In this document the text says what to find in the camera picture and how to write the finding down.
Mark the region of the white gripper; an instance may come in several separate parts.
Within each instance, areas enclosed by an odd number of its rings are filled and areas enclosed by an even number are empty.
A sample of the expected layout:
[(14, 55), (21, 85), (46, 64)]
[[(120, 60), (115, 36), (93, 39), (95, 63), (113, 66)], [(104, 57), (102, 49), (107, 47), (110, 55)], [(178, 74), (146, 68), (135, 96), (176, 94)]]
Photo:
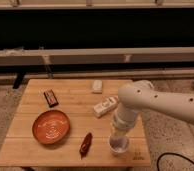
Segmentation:
[(136, 120), (132, 121), (124, 121), (121, 118), (119, 118), (117, 115), (113, 116), (112, 121), (112, 133), (111, 135), (114, 138), (120, 138), (125, 136), (132, 128), (135, 127)]

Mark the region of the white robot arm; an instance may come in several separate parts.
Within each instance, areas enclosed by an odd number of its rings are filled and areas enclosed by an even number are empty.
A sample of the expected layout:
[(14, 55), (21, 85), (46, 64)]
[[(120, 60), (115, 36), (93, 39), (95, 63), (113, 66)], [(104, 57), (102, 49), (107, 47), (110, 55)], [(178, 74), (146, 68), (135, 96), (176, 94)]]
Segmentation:
[(146, 109), (194, 125), (194, 94), (159, 92), (150, 81), (140, 80), (118, 89), (119, 104), (113, 116), (112, 135), (125, 136), (135, 127), (138, 114)]

